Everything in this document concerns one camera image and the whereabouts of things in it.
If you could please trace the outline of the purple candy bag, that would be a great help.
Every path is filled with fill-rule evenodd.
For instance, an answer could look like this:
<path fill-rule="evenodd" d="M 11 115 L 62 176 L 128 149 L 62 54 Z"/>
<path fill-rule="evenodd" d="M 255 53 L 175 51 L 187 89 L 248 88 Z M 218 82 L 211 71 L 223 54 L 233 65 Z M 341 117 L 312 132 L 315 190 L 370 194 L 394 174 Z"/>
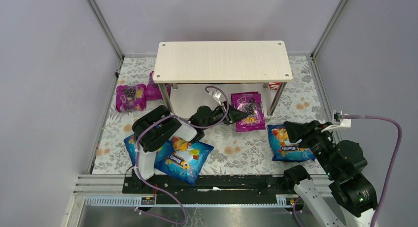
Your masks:
<path fill-rule="evenodd" d="M 145 98 L 147 99 L 147 101 L 163 99 L 159 86 L 153 81 L 153 74 L 154 71 L 150 72 L 148 84 L 145 90 Z"/>
<path fill-rule="evenodd" d="M 247 117 L 236 122 L 236 132 L 264 130 L 266 128 L 262 97 L 259 92 L 231 94 L 232 106 L 247 114 Z"/>
<path fill-rule="evenodd" d="M 116 88 L 115 107 L 118 112 L 143 111 L 146 109 L 145 98 L 146 86 L 137 84 L 135 86 L 120 85 Z"/>

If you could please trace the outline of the blue slendy bag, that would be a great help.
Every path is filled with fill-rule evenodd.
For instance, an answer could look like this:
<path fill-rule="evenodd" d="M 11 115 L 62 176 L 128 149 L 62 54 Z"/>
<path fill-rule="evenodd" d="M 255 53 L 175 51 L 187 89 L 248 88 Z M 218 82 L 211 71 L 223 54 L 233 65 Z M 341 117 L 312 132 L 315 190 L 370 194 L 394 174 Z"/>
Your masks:
<path fill-rule="evenodd" d="M 194 186 L 213 146 L 190 143 L 177 136 L 157 150 L 154 168 Z"/>
<path fill-rule="evenodd" d="M 124 143 L 126 146 L 126 150 L 129 154 L 131 159 L 132 165 L 136 164 L 136 157 L 137 157 L 137 147 L 136 147 L 136 140 L 134 135 L 129 135 L 124 139 Z M 155 162 L 156 165 L 160 160 L 165 159 L 169 154 L 173 152 L 173 147 L 169 141 L 165 142 L 162 147 L 160 147 L 156 152 Z"/>
<path fill-rule="evenodd" d="M 273 161 L 305 162 L 315 160 L 314 154 L 308 148 L 299 148 L 290 142 L 284 125 L 267 125 L 269 145 L 273 151 Z"/>

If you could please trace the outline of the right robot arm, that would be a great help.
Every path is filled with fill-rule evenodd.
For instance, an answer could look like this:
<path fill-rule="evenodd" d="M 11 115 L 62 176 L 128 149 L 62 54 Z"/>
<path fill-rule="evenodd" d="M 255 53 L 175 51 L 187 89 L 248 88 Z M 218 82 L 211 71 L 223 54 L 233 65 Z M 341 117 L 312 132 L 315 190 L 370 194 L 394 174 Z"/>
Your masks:
<path fill-rule="evenodd" d="M 378 206 L 377 194 L 361 173 L 368 163 L 360 145 L 349 140 L 334 144 L 332 129 L 335 126 L 330 122 L 284 122 L 284 126 L 290 142 L 300 148 L 309 148 L 326 172 L 331 181 L 331 195 L 340 205 L 345 222 L 334 214 L 316 189 L 312 177 L 301 165 L 284 171 L 284 187 L 303 200 L 323 227 L 374 226 L 372 218 Z"/>

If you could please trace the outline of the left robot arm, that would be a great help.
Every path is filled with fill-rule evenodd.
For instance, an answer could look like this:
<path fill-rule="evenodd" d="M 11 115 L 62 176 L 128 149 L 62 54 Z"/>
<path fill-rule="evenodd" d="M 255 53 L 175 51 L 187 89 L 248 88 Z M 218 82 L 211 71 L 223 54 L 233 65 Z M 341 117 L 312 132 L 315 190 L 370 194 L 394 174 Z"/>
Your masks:
<path fill-rule="evenodd" d="M 142 181 L 154 174 L 154 164 L 158 160 L 158 151 L 172 138 L 184 141 L 185 145 L 199 142 L 204 130 L 219 124 L 235 124 L 249 116 L 248 113 L 235 109 L 228 101 L 223 101 L 215 109 L 200 106 L 188 120 L 169 112 L 164 105 L 158 106 L 134 122 L 132 130 L 136 143 L 134 172 Z"/>

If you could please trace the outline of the white wooden two-tier shelf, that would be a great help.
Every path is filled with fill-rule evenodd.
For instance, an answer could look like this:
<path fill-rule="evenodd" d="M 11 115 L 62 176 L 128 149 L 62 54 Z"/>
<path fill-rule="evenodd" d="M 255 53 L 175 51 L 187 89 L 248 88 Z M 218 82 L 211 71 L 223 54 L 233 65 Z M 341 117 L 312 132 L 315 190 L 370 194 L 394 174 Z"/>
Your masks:
<path fill-rule="evenodd" d="M 170 112 L 188 118 L 199 106 L 216 107 L 205 87 L 233 93 L 259 92 L 266 118 L 272 118 L 287 83 L 292 81 L 285 43 L 274 41 L 161 42 L 153 81 Z M 281 83 L 271 90 L 270 83 Z"/>

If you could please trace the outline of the red white packet behind shelf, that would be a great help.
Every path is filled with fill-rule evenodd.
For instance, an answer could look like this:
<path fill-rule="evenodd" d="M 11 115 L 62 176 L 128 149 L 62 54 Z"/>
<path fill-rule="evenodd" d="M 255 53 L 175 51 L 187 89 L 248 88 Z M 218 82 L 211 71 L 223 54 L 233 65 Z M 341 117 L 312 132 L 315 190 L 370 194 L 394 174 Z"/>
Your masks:
<path fill-rule="evenodd" d="M 280 85 L 281 85 L 281 83 L 278 83 L 278 82 L 276 82 L 276 83 L 270 83 L 270 84 L 269 84 L 269 88 L 270 88 L 271 90 L 278 90 L 278 89 L 279 89 L 279 87 L 280 87 Z"/>

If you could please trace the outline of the floral patterned table mat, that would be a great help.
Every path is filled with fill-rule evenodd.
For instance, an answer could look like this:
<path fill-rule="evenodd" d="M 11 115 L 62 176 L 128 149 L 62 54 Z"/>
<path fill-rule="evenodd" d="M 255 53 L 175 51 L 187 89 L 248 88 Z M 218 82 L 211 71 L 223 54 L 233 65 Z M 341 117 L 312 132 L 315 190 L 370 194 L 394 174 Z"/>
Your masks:
<path fill-rule="evenodd" d="M 117 85 L 147 83 L 155 62 L 152 57 L 125 58 Z M 310 57 L 289 56 L 289 62 L 293 80 L 286 85 L 270 123 L 324 121 Z M 133 122 L 144 114 L 144 111 L 120 113 L 115 102 L 111 102 L 96 150 L 93 174 L 123 174 L 131 166 L 124 139 L 132 134 Z M 282 174 L 293 166 L 291 162 L 272 159 L 266 130 L 237 133 L 235 126 L 218 125 L 206 130 L 203 142 L 214 147 L 202 169 L 206 175 Z"/>

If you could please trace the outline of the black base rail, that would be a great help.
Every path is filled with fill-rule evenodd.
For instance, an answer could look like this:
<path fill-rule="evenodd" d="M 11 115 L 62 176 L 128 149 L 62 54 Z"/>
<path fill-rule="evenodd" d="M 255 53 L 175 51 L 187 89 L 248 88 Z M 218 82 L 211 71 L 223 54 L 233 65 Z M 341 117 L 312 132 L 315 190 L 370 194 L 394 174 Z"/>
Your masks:
<path fill-rule="evenodd" d="M 147 182 L 172 194 L 211 190 L 245 190 L 262 194 L 295 193 L 292 182 L 281 175 L 199 175 L 194 185 L 168 175 L 154 175 Z"/>

